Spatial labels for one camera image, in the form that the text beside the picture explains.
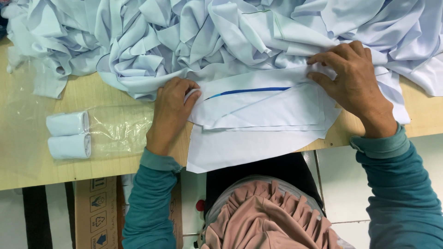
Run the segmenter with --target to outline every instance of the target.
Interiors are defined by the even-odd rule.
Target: rolled fabric
[[[54,159],[86,159],[91,156],[91,136],[53,136],[48,139],[48,147]]]
[[[52,136],[71,136],[89,133],[88,112],[59,113],[46,117],[46,126]]]

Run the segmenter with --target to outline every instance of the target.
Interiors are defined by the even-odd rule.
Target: person
[[[392,103],[378,88],[370,49],[359,41],[344,43],[315,54],[308,60],[313,63],[332,67],[337,76],[310,72],[307,77],[365,128],[350,144],[374,194],[366,209],[370,248],[443,248],[441,202],[405,128],[393,117]],[[129,197],[126,249],[176,247],[169,201],[182,167],[167,154],[200,92],[185,103],[184,96],[196,88],[193,81],[174,78],[158,90]],[[300,153],[210,171],[206,184],[200,248],[353,248],[330,228]]]

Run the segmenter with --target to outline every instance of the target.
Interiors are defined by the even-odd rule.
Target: red button
[[[201,212],[205,210],[205,201],[204,200],[199,200],[197,202],[197,204],[195,205],[195,208],[197,209],[197,211]]]

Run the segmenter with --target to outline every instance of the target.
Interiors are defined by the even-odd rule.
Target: dark cloth
[[[311,171],[302,153],[296,152],[207,172],[204,217],[223,191],[249,175],[267,175],[288,182],[314,198],[323,209],[323,202]]]

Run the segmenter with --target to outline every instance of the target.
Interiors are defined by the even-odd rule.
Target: teal long-sleeve shirt
[[[350,143],[358,150],[356,159],[374,194],[366,209],[370,248],[443,248],[441,202],[404,127],[398,125],[392,137],[354,136]],[[172,157],[144,151],[129,197],[125,249],[176,248],[168,216],[175,174],[181,168]]]

